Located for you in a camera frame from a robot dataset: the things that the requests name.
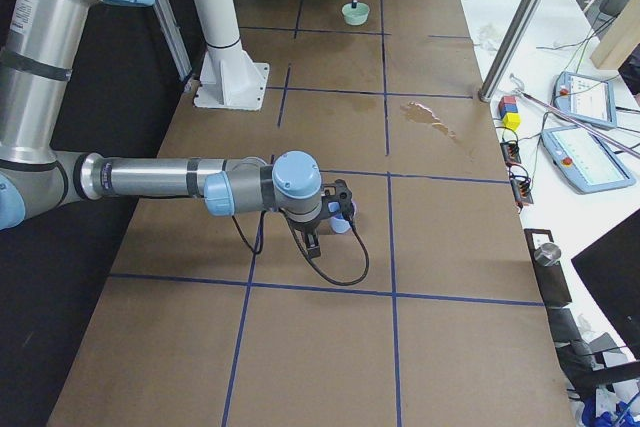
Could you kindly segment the light green bowl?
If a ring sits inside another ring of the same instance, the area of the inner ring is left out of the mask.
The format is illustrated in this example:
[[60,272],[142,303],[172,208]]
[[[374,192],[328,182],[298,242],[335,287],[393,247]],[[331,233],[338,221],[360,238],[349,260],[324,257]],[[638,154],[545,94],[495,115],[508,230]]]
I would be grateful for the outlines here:
[[361,26],[368,20],[370,7],[364,2],[346,3],[341,8],[341,14],[346,25]]

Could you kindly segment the blue plastic cup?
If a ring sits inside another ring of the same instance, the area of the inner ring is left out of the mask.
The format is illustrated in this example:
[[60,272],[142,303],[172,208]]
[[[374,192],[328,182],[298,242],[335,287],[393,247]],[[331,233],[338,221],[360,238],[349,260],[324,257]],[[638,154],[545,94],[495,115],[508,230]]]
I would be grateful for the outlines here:
[[344,234],[351,229],[349,221],[344,217],[342,209],[338,202],[330,202],[328,205],[329,211],[332,213],[329,219],[330,227],[336,234]]

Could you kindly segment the crumpled white tissue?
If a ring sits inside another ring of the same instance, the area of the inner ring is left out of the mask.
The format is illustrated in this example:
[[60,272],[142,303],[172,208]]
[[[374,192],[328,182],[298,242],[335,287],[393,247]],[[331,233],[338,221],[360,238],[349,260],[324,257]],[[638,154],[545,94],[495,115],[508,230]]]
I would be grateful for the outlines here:
[[473,45],[481,50],[495,54],[504,39],[505,31],[494,23],[482,25],[473,40]]

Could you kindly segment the coloured cube block stack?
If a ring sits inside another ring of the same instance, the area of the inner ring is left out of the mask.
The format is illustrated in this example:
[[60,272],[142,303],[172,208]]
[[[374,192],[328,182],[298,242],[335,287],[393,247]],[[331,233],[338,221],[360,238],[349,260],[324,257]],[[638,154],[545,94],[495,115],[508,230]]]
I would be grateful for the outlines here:
[[521,116],[515,96],[503,96],[498,104],[498,112],[504,127],[513,131],[518,129],[521,124]]

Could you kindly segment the black electronics board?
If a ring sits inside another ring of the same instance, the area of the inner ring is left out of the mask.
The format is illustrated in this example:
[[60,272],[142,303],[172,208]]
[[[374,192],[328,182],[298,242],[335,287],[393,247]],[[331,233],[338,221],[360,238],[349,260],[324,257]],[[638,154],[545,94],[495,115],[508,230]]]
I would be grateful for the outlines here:
[[504,162],[507,166],[521,164],[520,147],[516,140],[504,141],[500,143]]
[[510,174],[509,181],[516,206],[522,209],[534,203],[531,189],[531,178],[526,175]]

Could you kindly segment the small metal cylinder weight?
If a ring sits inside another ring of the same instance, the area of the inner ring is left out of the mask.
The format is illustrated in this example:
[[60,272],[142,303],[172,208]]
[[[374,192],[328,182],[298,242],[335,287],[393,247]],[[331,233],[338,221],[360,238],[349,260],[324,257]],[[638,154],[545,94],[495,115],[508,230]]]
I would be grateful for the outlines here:
[[562,256],[561,249],[553,242],[545,242],[534,249],[534,262],[541,267],[556,265]]

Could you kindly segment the long reacher grabber tool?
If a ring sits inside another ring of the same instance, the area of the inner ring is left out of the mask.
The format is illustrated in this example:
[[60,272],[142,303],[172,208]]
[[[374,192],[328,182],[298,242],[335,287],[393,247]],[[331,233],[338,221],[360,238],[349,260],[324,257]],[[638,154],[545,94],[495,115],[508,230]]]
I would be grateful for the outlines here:
[[549,105],[533,96],[531,96],[530,94],[525,92],[525,86],[524,83],[521,79],[519,79],[518,77],[516,77],[513,73],[509,74],[509,80],[515,85],[515,94],[519,97],[523,97],[524,99],[533,102],[534,104],[544,108],[547,112],[553,114],[554,116],[558,117],[559,119],[569,122],[577,127],[583,128],[585,131],[589,132],[590,134],[598,137],[599,139],[613,145],[614,147],[616,147],[618,150],[621,150],[624,153],[627,153],[628,155],[634,157],[634,158],[639,158],[639,153],[624,145],[623,143],[617,141],[616,139],[610,137],[609,135],[605,134],[603,131],[600,131],[594,127],[591,127],[590,125],[581,122],[575,118],[570,117],[568,114],[563,113],[562,111],[560,111],[559,109],[557,109],[556,107]]

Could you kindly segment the far teach pendant tablet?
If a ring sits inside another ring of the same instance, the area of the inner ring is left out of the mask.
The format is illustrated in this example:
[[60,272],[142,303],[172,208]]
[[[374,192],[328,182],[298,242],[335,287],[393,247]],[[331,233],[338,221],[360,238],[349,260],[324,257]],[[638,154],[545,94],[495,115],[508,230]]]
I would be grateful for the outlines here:
[[552,104],[563,113],[597,127],[617,126],[612,81],[563,71],[556,79]]

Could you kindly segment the teach pendant tablet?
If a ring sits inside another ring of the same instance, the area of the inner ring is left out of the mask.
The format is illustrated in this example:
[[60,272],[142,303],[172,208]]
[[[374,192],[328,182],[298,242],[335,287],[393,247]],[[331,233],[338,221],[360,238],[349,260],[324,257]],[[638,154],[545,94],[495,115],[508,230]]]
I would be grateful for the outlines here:
[[556,79],[552,104],[563,113],[597,127],[617,126],[612,81],[563,71]]
[[580,127],[545,129],[542,143],[568,183],[581,194],[633,186],[633,174],[601,140]]

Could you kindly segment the near teach pendant tablet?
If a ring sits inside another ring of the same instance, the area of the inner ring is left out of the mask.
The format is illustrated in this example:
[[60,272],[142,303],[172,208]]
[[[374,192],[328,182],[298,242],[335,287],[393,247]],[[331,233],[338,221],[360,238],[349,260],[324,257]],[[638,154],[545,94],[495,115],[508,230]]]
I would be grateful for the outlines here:
[[581,194],[633,186],[633,174],[601,140],[580,127],[545,129],[542,143],[568,183]]

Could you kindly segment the black monitor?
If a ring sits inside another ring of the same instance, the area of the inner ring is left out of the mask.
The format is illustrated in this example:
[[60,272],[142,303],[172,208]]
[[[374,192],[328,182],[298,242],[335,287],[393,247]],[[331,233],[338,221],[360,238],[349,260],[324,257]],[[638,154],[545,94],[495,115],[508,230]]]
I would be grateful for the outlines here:
[[572,258],[583,284],[639,358],[639,211]]

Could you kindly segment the white mounting post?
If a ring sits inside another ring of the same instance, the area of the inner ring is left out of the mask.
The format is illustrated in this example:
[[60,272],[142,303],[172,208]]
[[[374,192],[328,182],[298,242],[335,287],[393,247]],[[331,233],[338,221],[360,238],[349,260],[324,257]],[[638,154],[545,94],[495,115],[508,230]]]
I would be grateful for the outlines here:
[[194,98],[199,108],[257,111],[270,66],[244,50],[233,0],[194,0],[206,54]]

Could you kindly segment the aluminium frame post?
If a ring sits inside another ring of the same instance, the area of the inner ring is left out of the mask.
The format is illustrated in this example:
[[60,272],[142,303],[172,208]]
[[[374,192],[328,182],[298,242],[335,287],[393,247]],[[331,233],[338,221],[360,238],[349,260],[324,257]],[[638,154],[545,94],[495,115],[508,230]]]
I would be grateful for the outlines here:
[[489,72],[478,91],[478,97],[482,102],[491,101],[541,1],[520,1]]

